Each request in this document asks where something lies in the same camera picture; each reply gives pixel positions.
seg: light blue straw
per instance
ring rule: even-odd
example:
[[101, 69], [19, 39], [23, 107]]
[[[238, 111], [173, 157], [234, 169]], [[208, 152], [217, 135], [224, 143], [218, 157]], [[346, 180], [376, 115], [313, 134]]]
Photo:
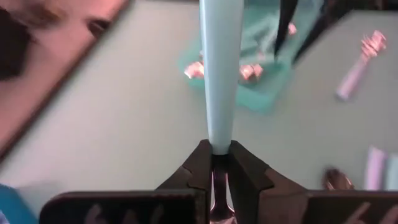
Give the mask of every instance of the light blue straw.
[[243, 0], [200, 0], [207, 126], [213, 154], [228, 153], [238, 87]]

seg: pliers jaw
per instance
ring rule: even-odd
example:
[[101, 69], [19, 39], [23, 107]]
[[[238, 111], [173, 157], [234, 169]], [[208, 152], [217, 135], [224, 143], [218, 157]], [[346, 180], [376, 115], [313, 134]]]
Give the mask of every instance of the pliers jaw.
[[297, 7], [298, 0], [280, 0], [280, 17], [278, 33], [275, 40], [274, 55], [278, 56], [279, 50], [285, 42], [291, 22]]

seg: light purple tube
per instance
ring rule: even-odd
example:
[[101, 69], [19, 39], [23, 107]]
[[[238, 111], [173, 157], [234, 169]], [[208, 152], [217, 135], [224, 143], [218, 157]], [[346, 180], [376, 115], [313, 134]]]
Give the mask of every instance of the light purple tube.
[[349, 70], [344, 79], [341, 81], [340, 86], [336, 90], [336, 95], [338, 98], [344, 101], [349, 100], [351, 93], [363, 76], [367, 62], [368, 60], [361, 57]]
[[387, 155], [384, 151], [374, 146], [369, 148], [364, 190], [381, 190], [386, 158]]

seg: green table surface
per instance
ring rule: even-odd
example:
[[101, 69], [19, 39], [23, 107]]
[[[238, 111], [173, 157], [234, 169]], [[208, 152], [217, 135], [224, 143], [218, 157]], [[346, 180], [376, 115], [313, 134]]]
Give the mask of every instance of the green table surface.
[[[297, 65], [272, 114], [236, 108], [233, 138], [304, 187], [333, 165], [361, 188], [369, 145], [398, 150], [397, 21], [353, 13]], [[138, 0], [116, 26], [0, 168], [35, 214], [61, 192], [154, 189], [207, 138], [204, 93], [177, 68], [198, 5]], [[335, 88], [374, 29], [388, 48], [340, 103]]]

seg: pink object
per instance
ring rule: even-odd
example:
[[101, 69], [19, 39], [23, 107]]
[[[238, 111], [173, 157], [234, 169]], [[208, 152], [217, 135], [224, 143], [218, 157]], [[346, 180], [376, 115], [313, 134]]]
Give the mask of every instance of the pink object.
[[362, 54], [359, 60], [349, 70], [336, 91], [337, 96], [345, 101], [349, 99], [352, 91], [358, 84], [369, 59], [377, 56], [380, 50], [386, 48], [386, 38], [381, 32], [375, 30], [371, 38], [364, 37], [362, 44]]
[[297, 33], [297, 28], [292, 22], [289, 23], [288, 30], [289, 35], [294, 35], [295, 33]]
[[374, 146], [369, 148], [364, 190], [381, 190], [386, 158], [387, 155], [384, 151]]
[[[240, 66], [241, 77], [239, 81], [241, 83], [248, 83], [252, 80], [256, 82], [261, 78], [262, 71], [263, 69], [259, 64], [241, 65]], [[203, 61], [193, 62], [192, 64], [190, 64], [185, 69], [184, 74], [186, 74], [186, 76], [189, 78], [203, 79], [205, 77], [205, 68], [203, 66]]]
[[184, 71], [189, 78], [204, 78], [205, 68], [200, 62], [193, 62]]

